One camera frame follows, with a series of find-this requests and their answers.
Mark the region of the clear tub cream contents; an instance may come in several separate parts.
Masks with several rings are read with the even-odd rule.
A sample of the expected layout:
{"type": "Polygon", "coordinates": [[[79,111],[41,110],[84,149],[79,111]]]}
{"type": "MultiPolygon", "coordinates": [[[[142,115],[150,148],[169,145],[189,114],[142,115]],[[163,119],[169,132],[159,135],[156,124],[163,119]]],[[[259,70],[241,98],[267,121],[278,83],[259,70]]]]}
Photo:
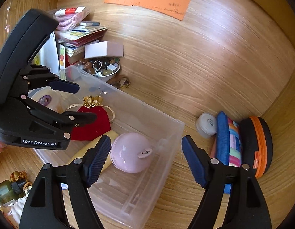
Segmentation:
{"type": "Polygon", "coordinates": [[[65,111],[62,92],[53,90],[50,87],[32,90],[29,92],[29,97],[57,113],[63,113],[65,111]]]}

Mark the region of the white drawstring bag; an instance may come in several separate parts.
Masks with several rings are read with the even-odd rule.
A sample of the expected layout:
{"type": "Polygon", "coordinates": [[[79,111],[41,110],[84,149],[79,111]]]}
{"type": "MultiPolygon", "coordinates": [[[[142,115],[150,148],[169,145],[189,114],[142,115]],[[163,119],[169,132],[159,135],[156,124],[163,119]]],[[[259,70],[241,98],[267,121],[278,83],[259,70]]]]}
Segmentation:
{"type": "Polygon", "coordinates": [[[8,218],[11,220],[12,224],[16,228],[19,228],[21,216],[22,216],[27,198],[28,198],[28,195],[22,198],[19,198],[10,206],[10,211],[8,212],[8,218]]]}

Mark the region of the red velvet pouch gold top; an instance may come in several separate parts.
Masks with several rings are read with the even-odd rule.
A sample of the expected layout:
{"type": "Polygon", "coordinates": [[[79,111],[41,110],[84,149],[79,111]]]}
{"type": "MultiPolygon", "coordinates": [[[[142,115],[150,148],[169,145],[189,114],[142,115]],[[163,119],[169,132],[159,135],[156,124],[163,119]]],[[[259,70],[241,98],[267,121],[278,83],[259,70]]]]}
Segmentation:
{"type": "Polygon", "coordinates": [[[66,111],[77,109],[80,113],[96,115],[93,122],[75,126],[71,132],[72,141],[92,141],[111,130],[111,122],[115,119],[114,110],[102,104],[102,96],[85,96],[82,104],[74,103],[66,111]]]}

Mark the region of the green glass bottle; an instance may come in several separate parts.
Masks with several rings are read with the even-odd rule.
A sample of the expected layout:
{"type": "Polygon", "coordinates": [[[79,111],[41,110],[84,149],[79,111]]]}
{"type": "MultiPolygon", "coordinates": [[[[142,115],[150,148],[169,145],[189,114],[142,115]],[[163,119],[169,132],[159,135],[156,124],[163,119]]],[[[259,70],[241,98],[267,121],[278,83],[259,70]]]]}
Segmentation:
{"type": "Polygon", "coordinates": [[[0,183],[0,205],[3,207],[9,206],[14,201],[22,198],[24,193],[24,185],[26,180],[19,179],[15,182],[10,182],[10,180],[5,180],[0,183]]]}

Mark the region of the pink round compact case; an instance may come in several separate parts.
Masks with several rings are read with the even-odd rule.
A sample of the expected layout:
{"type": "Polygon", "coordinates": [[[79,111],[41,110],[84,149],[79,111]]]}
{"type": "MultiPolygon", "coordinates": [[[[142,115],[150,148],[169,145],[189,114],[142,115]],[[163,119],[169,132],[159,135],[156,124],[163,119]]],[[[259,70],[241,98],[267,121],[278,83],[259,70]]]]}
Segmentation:
{"type": "Polygon", "coordinates": [[[123,133],[113,142],[110,150],[113,165],[126,173],[140,173],[148,168],[153,159],[149,140],[139,133],[123,133]]]}

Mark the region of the white file holder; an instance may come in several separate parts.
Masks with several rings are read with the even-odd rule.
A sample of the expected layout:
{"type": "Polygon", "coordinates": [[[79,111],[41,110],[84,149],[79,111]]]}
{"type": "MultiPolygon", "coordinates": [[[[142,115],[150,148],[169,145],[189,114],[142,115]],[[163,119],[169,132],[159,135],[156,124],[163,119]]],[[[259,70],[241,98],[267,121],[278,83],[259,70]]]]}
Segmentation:
{"type": "Polygon", "coordinates": [[[59,70],[58,52],[56,47],[55,34],[51,33],[50,38],[34,57],[33,64],[49,67],[51,73],[57,74],[59,70]]]}

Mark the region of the fruit sticker sheet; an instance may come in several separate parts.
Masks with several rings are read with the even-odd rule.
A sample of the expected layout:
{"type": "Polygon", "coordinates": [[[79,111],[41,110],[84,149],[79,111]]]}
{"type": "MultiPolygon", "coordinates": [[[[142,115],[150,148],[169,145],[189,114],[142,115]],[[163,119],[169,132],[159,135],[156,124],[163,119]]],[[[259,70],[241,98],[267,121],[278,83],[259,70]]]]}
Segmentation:
{"type": "Polygon", "coordinates": [[[58,44],[58,58],[59,58],[59,70],[62,71],[65,68],[65,46],[58,44]]]}

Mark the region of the white bowl of beads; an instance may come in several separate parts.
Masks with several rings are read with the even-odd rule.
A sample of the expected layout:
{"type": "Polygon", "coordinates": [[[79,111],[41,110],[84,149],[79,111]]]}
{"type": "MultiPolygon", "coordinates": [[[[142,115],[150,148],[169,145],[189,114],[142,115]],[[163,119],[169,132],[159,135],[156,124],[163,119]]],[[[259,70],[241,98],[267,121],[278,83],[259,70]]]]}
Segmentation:
{"type": "Polygon", "coordinates": [[[80,70],[104,82],[116,76],[120,70],[119,57],[82,58],[75,63],[80,70]]]}

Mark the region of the stack of booklets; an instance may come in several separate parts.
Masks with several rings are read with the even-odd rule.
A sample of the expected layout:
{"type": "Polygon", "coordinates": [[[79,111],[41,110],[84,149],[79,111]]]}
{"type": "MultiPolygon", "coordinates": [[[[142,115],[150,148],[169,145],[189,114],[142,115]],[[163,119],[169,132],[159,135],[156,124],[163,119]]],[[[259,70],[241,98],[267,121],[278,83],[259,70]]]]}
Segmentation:
{"type": "Polygon", "coordinates": [[[85,45],[101,40],[107,32],[99,22],[86,20],[90,14],[86,6],[54,9],[49,14],[59,22],[54,31],[56,42],[65,47],[68,56],[83,52],[85,45]]]}

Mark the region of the white pink rectangular box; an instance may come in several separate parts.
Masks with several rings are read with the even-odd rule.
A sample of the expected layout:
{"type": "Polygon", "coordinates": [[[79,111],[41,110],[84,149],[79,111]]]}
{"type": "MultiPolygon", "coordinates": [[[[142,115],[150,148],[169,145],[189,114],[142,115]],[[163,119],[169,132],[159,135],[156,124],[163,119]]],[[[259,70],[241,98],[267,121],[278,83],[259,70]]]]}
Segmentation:
{"type": "Polygon", "coordinates": [[[117,42],[102,41],[86,45],[84,54],[85,58],[123,57],[124,46],[117,42]]]}

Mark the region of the blue patchwork pouch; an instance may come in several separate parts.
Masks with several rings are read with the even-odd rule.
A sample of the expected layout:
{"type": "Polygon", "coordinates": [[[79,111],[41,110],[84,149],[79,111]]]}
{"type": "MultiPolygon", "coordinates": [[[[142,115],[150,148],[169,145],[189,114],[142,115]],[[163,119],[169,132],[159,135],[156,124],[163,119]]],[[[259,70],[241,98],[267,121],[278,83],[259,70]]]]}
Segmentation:
{"type": "Polygon", "coordinates": [[[216,120],[216,138],[210,157],[217,158],[224,165],[240,167],[242,165],[242,144],[238,123],[223,111],[219,112],[216,120]]]}

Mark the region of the black orange zip case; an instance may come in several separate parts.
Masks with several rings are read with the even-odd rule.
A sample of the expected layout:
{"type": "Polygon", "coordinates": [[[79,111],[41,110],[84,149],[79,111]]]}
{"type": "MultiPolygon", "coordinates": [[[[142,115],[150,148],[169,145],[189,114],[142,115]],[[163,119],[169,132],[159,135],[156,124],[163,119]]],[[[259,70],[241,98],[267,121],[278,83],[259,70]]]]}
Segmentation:
{"type": "Polygon", "coordinates": [[[242,163],[248,164],[256,178],[265,174],[273,159],[273,140],[266,121],[251,116],[240,122],[242,163]]]}

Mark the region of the clear plastic storage bin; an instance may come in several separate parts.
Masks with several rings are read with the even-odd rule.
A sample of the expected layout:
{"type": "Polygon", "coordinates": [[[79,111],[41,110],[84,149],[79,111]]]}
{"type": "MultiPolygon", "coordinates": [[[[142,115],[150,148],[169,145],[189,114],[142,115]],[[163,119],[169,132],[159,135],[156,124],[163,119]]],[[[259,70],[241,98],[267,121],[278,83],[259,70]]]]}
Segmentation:
{"type": "Polygon", "coordinates": [[[85,96],[100,96],[113,118],[110,164],[88,190],[95,209],[128,228],[143,228],[181,145],[184,123],[77,67],[59,76],[80,87],[75,94],[60,93],[64,110],[77,110],[85,96]]]}

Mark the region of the small white round container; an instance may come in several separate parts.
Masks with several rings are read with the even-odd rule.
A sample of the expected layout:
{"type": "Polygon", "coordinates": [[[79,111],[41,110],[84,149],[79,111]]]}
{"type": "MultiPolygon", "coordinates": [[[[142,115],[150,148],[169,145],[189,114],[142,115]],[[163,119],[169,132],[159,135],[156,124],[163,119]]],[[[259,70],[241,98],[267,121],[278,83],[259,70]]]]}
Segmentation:
{"type": "Polygon", "coordinates": [[[202,137],[208,139],[216,134],[217,120],[209,113],[202,113],[196,120],[196,129],[202,137]]]}

